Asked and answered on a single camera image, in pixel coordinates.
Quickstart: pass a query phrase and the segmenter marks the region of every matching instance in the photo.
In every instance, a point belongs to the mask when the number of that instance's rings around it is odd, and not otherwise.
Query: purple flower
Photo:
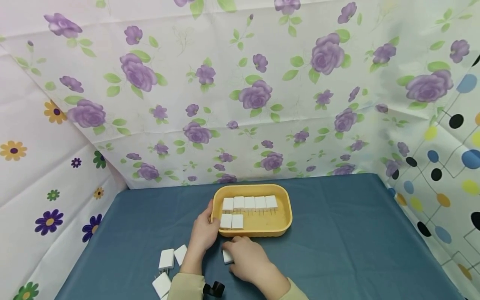
[[[190,122],[183,127],[183,133],[193,143],[208,144],[212,138],[211,132],[207,128],[202,128],[197,122]]]
[[[275,10],[282,11],[284,15],[292,15],[295,10],[300,9],[300,0],[274,0]]]
[[[333,170],[333,175],[347,175],[351,174],[355,170],[355,165],[344,164],[343,166]]]
[[[294,142],[296,143],[304,143],[307,140],[307,137],[309,137],[310,134],[306,131],[301,131],[299,133],[296,133],[293,137],[295,138]]]
[[[363,148],[363,141],[357,140],[350,146],[350,150],[352,151],[360,151]]]
[[[350,21],[350,18],[357,12],[357,5],[355,2],[350,2],[342,8],[342,14],[338,17],[338,23],[343,24]]]
[[[82,83],[80,81],[77,81],[75,78],[69,77],[69,76],[63,76],[60,78],[61,84],[69,88],[70,90],[77,92],[77,93],[83,93],[84,89],[82,88]]]
[[[168,154],[168,147],[166,145],[156,144],[155,147],[153,148],[155,149],[158,155]]]
[[[86,243],[92,238],[101,222],[102,214],[98,214],[96,218],[95,216],[90,217],[90,224],[87,224],[82,228],[82,232],[85,233],[82,237],[82,242]]]
[[[220,160],[224,163],[231,163],[233,161],[233,156],[228,153],[222,153],[218,156],[218,158],[220,158]]]
[[[81,166],[81,165],[82,165],[82,161],[81,161],[80,158],[77,158],[77,157],[76,157],[76,158],[74,158],[74,159],[72,160],[71,166],[72,166],[73,168],[78,168],[78,167]]]
[[[215,74],[215,70],[212,67],[201,65],[200,68],[197,69],[195,76],[198,77],[198,82],[200,82],[200,84],[212,84],[213,76],[215,76]]]
[[[253,64],[260,73],[265,73],[267,71],[268,61],[267,58],[262,54],[259,53],[253,56]]]
[[[35,224],[38,226],[35,227],[35,232],[41,232],[41,235],[46,235],[49,231],[57,231],[57,226],[63,224],[63,213],[59,213],[58,209],[54,209],[51,212],[46,211],[43,213],[43,218],[38,218],[35,221]]]
[[[375,109],[378,111],[378,112],[381,112],[381,113],[384,113],[386,114],[388,112],[388,106],[387,104],[378,104],[375,106]]]
[[[267,149],[272,149],[273,148],[273,142],[265,140],[262,142],[262,146],[267,148]]]
[[[127,76],[127,80],[136,88],[150,92],[152,86],[157,84],[157,78],[152,69],[144,66],[138,56],[128,53],[120,57],[121,69]]]
[[[251,87],[244,88],[239,94],[239,101],[244,109],[262,108],[272,97],[273,89],[263,80],[255,81]]]
[[[350,98],[348,98],[348,101],[349,102],[352,102],[353,100],[355,100],[355,98],[357,97],[358,93],[360,91],[360,87],[357,86],[356,88],[354,88],[352,90],[352,92],[350,93]]]
[[[163,120],[168,118],[167,109],[162,107],[161,105],[157,105],[155,109],[152,111],[154,118]]]
[[[333,96],[333,93],[330,90],[325,90],[323,93],[319,93],[317,96],[316,103],[320,105],[330,104],[330,98]]]
[[[160,174],[158,173],[158,170],[149,164],[142,163],[140,165],[140,169],[137,171],[138,176],[145,178],[146,180],[152,180],[157,178]]]
[[[132,159],[132,160],[142,160],[140,155],[138,155],[136,153],[128,153],[127,158]]]
[[[325,75],[329,75],[334,68],[342,65],[345,52],[339,46],[340,36],[338,33],[330,33],[315,42],[312,49],[312,68]]]
[[[51,32],[58,36],[64,36],[66,38],[77,38],[79,33],[82,33],[80,26],[65,18],[61,13],[54,13],[53,16],[46,14],[43,16],[48,24],[48,28]]]
[[[231,182],[237,182],[237,177],[235,175],[230,175],[230,174],[223,174],[221,178],[219,178],[217,183],[231,183]]]
[[[125,29],[124,33],[127,36],[125,40],[129,45],[136,45],[140,43],[140,40],[144,36],[143,31],[137,26],[128,26],[127,29]]]
[[[346,108],[335,117],[335,130],[338,132],[347,132],[352,125],[357,122],[357,114],[351,108]]]
[[[197,114],[199,107],[196,104],[190,104],[187,106],[187,109],[185,110],[187,112],[187,116],[193,117],[194,115]]]
[[[239,124],[237,121],[230,121],[227,123],[227,127],[230,129],[237,129],[239,127]]]
[[[67,111],[70,121],[78,123],[82,128],[97,127],[105,123],[106,113],[103,106],[90,100],[82,99],[77,102],[77,107]]]
[[[408,148],[407,144],[405,144],[404,142],[399,142],[396,144],[396,146],[398,147],[398,151],[400,152],[400,154],[403,157],[407,157],[408,152],[410,152],[410,149]]]
[[[173,0],[175,4],[179,7],[184,7],[185,4],[195,2],[195,0]]]
[[[391,57],[396,55],[396,48],[392,44],[387,43],[378,47],[373,55],[375,56],[373,63],[387,63]]]
[[[450,51],[450,58],[454,63],[459,63],[470,53],[470,45],[464,39],[457,40],[450,46]]]
[[[221,164],[216,164],[213,166],[215,169],[219,170],[219,171],[225,171],[225,166],[224,165],[221,165]]]
[[[396,161],[391,159],[387,160],[387,162],[385,163],[385,166],[387,167],[387,170],[385,171],[385,175],[388,177],[392,177],[393,173],[395,173],[400,167],[400,165]]]
[[[453,87],[452,75],[448,70],[437,70],[430,75],[419,75],[405,87],[407,98],[419,102],[435,102]]]
[[[283,155],[276,152],[270,152],[267,157],[262,159],[260,166],[265,170],[270,171],[279,168],[283,162]]]

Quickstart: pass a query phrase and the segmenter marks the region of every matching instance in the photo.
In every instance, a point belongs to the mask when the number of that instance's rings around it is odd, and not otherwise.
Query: plastic tray
[[[213,197],[213,212],[211,218],[222,216],[223,198],[234,196],[269,196],[274,195],[278,209],[263,212],[243,211],[243,230],[223,230],[219,232],[224,237],[279,237],[292,224],[292,207],[287,191],[277,184],[227,185],[216,191]]]

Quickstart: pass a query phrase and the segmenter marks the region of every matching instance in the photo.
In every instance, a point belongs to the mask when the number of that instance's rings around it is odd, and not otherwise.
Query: beige sleeve
[[[290,290],[279,300],[308,300],[307,296],[293,283],[293,281],[288,278],[290,281]]]
[[[168,300],[202,300],[205,277],[178,273],[173,277]]]

